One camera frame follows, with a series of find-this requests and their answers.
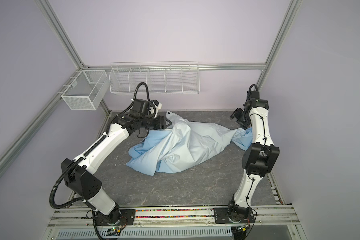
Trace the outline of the light blue jacket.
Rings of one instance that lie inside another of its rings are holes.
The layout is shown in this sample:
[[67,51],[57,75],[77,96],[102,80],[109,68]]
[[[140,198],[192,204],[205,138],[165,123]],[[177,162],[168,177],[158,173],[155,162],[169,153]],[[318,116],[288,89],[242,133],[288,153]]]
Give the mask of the light blue jacket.
[[149,176],[179,173],[220,154],[230,143],[245,151],[253,140],[251,128],[230,130],[214,123],[190,122],[173,112],[167,112],[167,117],[172,122],[168,129],[150,131],[129,149],[129,168]]

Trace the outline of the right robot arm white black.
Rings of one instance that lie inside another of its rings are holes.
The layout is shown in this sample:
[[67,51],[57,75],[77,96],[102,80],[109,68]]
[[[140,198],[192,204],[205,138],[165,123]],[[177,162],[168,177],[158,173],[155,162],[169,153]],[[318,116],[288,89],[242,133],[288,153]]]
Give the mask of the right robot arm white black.
[[237,108],[231,119],[243,129],[252,129],[253,140],[242,159],[244,175],[239,189],[229,202],[228,216],[234,222],[249,218],[254,212],[252,197],[259,182],[269,174],[280,154],[269,130],[269,102],[260,98],[258,86],[252,84],[247,91],[244,108]]

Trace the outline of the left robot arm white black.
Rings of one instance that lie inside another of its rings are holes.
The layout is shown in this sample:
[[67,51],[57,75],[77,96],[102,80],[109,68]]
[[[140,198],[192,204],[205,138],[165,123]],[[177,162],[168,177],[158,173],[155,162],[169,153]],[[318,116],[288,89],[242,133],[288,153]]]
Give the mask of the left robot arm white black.
[[[114,116],[102,135],[82,154],[61,163],[62,174],[51,190],[50,206],[57,210],[75,202],[83,202],[95,215],[100,214],[111,223],[117,222],[121,216],[120,207],[105,192],[95,173],[108,155],[134,132],[168,128],[171,121],[158,114],[160,109],[161,103],[149,97],[148,84],[139,83],[131,104]],[[55,196],[61,183],[78,194],[78,197],[63,204],[56,203]]]

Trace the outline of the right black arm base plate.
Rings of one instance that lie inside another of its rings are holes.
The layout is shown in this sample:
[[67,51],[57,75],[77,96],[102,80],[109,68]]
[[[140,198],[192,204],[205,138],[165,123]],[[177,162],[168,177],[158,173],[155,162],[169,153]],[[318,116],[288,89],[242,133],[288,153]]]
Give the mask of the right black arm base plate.
[[228,207],[213,208],[212,213],[216,224],[252,224],[256,216],[250,208],[242,207],[233,210]]

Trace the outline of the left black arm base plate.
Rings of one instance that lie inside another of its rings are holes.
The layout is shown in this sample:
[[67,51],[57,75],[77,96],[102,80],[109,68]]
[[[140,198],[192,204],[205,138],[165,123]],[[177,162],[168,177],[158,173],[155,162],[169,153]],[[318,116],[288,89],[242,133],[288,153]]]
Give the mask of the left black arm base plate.
[[95,223],[97,226],[131,226],[134,224],[135,215],[135,209],[116,210],[107,216],[98,212],[95,215]]

